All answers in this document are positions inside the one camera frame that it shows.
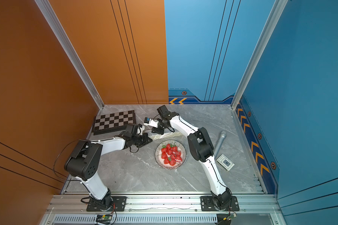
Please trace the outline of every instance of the chessboard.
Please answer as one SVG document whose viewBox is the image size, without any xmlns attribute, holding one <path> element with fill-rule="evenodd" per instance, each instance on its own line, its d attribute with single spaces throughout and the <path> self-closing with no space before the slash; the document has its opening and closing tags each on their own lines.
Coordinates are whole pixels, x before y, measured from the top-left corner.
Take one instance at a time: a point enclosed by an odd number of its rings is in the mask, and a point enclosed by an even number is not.
<svg viewBox="0 0 338 225">
<path fill-rule="evenodd" d="M 135 124 L 134 110 L 96 116 L 93 122 L 94 135 L 125 130 L 127 124 Z"/>
</svg>

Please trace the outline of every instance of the orange chevron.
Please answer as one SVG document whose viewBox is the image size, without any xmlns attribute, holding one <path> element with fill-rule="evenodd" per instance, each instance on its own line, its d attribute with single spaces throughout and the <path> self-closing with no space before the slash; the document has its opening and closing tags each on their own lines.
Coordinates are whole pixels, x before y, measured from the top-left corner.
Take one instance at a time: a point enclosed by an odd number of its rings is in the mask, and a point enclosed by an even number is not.
<svg viewBox="0 0 338 225">
<path fill-rule="evenodd" d="M 183 98 L 182 100 L 179 101 L 180 104 L 184 105 L 183 101 L 187 98 Z"/>
<path fill-rule="evenodd" d="M 173 101 L 177 100 L 178 98 L 173 98 L 169 103 L 175 105 L 175 103 L 173 103 Z"/>
<path fill-rule="evenodd" d="M 261 154 L 259 154 L 258 152 L 256 152 L 256 162 L 257 162 L 257 163 L 258 163 L 258 156 L 261 157 L 262 159 L 264 159 L 263 156 L 262 156 Z"/>
<path fill-rule="evenodd" d="M 252 142 L 252 152 L 253 152 L 253 146 L 257 146 L 259 148 L 259 146 L 257 145 L 257 143 Z"/>
<path fill-rule="evenodd" d="M 244 133 L 245 133 L 245 127 L 250 127 L 249 124 L 244 123 Z"/>
<path fill-rule="evenodd" d="M 261 164 L 260 165 L 260 174 L 263 176 L 263 169 L 265 169 L 268 173 L 270 173 L 269 172 L 269 169 L 268 168 L 266 168 L 263 164 Z"/>
<path fill-rule="evenodd" d="M 239 117 L 239 111 L 242 111 L 242 112 L 243 112 L 243 110 L 242 110 L 242 109 L 238 109 L 238 117 Z"/>
<path fill-rule="evenodd" d="M 247 119 L 245 116 L 240 116 L 240 124 L 243 124 L 243 119 Z"/>
</svg>

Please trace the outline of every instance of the plate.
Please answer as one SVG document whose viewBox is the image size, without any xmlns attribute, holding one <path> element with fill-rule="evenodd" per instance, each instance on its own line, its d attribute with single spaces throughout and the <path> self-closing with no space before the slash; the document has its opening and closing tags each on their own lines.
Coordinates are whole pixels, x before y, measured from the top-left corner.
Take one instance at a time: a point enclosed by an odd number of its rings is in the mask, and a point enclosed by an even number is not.
<svg viewBox="0 0 338 225">
<path fill-rule="evenodd" d="M 172 144 L 172 145 L 175 145 L 175 146 L 178 147 L 178 151 L 182 152 L 182 155 L 181 155 L 182 162 L 177 162 L 173 166 L 171 166 L 169 164 L 164 164 L 164 160 L 161 158 L 161 149 L 162 149 L 162 146 L 165 146 L 167 144 Z M 162 142 L 155 150 L 155 160 L 164 169 L 176 169 L 176 168 L 180 167 L 185 162 L 186 156 L 187 156 L 187 154 L 186 154 L 184 146 L 180 142 L 177 142 L 177 141 L 174 141 L 174 140 L 167 140 L 165 142 Z"/>
</svg>

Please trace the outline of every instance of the cable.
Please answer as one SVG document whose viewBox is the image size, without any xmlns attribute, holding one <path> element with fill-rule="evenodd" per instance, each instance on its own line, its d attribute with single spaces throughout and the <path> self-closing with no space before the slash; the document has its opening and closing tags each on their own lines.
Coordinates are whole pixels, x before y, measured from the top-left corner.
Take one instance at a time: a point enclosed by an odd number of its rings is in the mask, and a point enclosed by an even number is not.
<svg viewBox="0 0 338 225">
<path fill-rule="evenodd" d="M 117 213 L 116 213 L 116 211 L 115 211 L 115 208 L 114 208 L 114 212 L 115 212 L 115 220 L 114 220 L 114 222 L 113 222 L 111 225 L 113 225 L 113 224 L 115 223 L 116 218 L 118 217 L 118 215 L 117 215 Z"/>
<path fill-rule="evenodd" d="M 230 191 L 229 187 L 223 185 L 223 184 L 219 181 L 218 175 L 217 175 L 217 173 L 216 173 L 216 171 L 215 171 L 215 169 L 214 169 L 214 166 L 213 166 L 212 162 L 211 162 L 210 160 L 208 160 L 208 161 L 209 161 L 210 164 L 212 165 L 212 168 L 213 168 L 213 170 L 214 170 L 214 173 L 215 173 L 215 176 L 217 177 L 218 182 L 219 182 L 223 187 L 227 188 L 227 189 L 229 190 L 229 192 L 230 192 L 230 195 L 233 196 L 232 191 Z"/>
<path fill-rule="evenodd" d="M 173 130 L 170 130 L 169 129 L 169 127 L 167 127 L 168 128 L 168 130 L 170 131 L 170 132 L 172 132 L 172 133 L 174 133 L 175 131 L 174 131 L 174 128 L 173 128 Z"/>
<path fill-rule="evenodd" d="M 178 208 L 178 207 L 174 207 L 174 208 L 167 208 L 167 207 L 152 207 L 152 208 L 147 208 L 147 209 L 131 209 L 129 208 L 130 210 L 134 210 L 134 211 L 141 211 L 141 210 L 148 210 L 148 209 L 159 209 L 159 208 L 166 208 L 166 209 L 175 209 L 175 208 Z"/>
<path fill-rule="evenodd" d="M 138 150 L 137 150 L 136 152 L 135 152 L 135 151 L 134 151 L 134 152 L 132 152 L 132 151 L 131 151 L 131 146 L 129 146 L 129 148 L 130 148 L 130 150 L 129 150 L 129 151 L 130 151 L 131 153 L 137 153 L 137 152 L 139 151 L 139 149 L 140 149 L 140 148 L 138 148 Z"/>
<path fill-rule="evenodd" d="M 56 164 L 56 161 L 58 160 L 59 156 L 61 155 L 61 153 L 63 153 L 63 151 L 66 149 L 66 147 L 68 147 L 71 143 L 76 142 L 76 141 L 89 141 L 89 140 L 85 140 L 85 139 L 74 140 L 74 141 L 70 142 L 69 144 L 67 144 L 67 145 L 63 148 L 63 150 L 58 154 L 57 158 L 55 159 L 54 165 L 53 165 L 53 172 L 54 172 L 55 176 L 57 176 L 60 180 L 64 180 L 64 181 L 80 181 L 80 180 L 66 180 L 66 179 L 62 179 L 62 178 L 60 178 L 60 177 L 56 174 L 56 172 L 55 172 L 55 164 Z"/>
</svg>

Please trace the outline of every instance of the black cable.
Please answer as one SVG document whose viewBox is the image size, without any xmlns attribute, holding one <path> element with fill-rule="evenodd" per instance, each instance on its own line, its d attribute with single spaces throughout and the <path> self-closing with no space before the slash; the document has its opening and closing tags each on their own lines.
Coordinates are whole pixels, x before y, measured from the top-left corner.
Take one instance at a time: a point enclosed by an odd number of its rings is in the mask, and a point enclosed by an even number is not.
<svg viewBox="0 0 338 225">
<path fill-rule="evenodd" d="M 168 130 L 169 130 L 170 132 L 172 132 L 172 133 L 175 132 L 175 131 L 174 131 L 174 128 L 173 128 L 173 130 L 170 130 L 169 127 L 168 127 Z"/>
<path fill-rule="evenodd" d="M 140 149 L 140 148 L 138 148 L 138 150 L 137 150 L 136 152 L 135 152 L 135 151 L 134 151 L 134 152 L 132 152 L 132 151 L 131 151 L 131 146 L 129 146 L 129 148 L 130 148 L 130 150 L 129 150 L 129 151 L 130 151 L 131 153 L 137 153 L 137 152 L 139 151 L 139 149 Z"/>
<path fill-rule="evenodd" d="M 116 221 L 116 218 L 118 217 L 118 215 L 117 215 L 115 209 L 114 209 L 114 212 L 115 212 L 115 220 L 114 220 L 114 222 L 113 222 L 112 224 L 110 224 L 110 225 L 113 225 L 113 224 L 115 223 L 115 221 Z"/>
<path fill-rule="evenodd" d="M 63 150 L 58 154 L 57 158 L 55 159 L 54 165 L 53 165 L 53 172 L 54 172 L 55 176 L 57 176 L 60 180 L 64 180 L 64 181 L 80 181 L 80 180 L 66 180 L 66 179 L 62 179 L 55 172 L 55 164 L 56 164 L 56 161 L 58 160 L 59 156 L 61 155 L 61 153 L 63 153 L 63 151 L 66 149 L 66 147 L 68 147 L 71 143 L 76 142 L 76 141 L 88 141 L 89 142 L 89 140 L 83 140 L 83 139 L 74 140 L 74 141 L 70 142 L 69 144 L 67 144 L 63 148 Z"/>
<path fill-rule="evenodd" d="M 213 168 L 213 170 L 214 170 L 214 173 L 215 173 L 215 176 L 217 177 L 218 182 L 219 182 L 223 187 L 228 188 L 228 190 L 229 190 L 229 192 L 230 192 L 230 195 L 232 195 L 232 191 L 230 191 L 229 187 L 223 185 L 223 184 L 219 181 L 218 175 L 217 175 L 217 173 L 216 173 L 216 171 L 215 171 L 215 169 L 214 169 L 214 166 L 213 166 L 212 162 L 211 162 L 210 160 L 208 160 L 208 161 L 209 161 L 210 164 L 212 165 L 212 168 Z"/>
</svg>

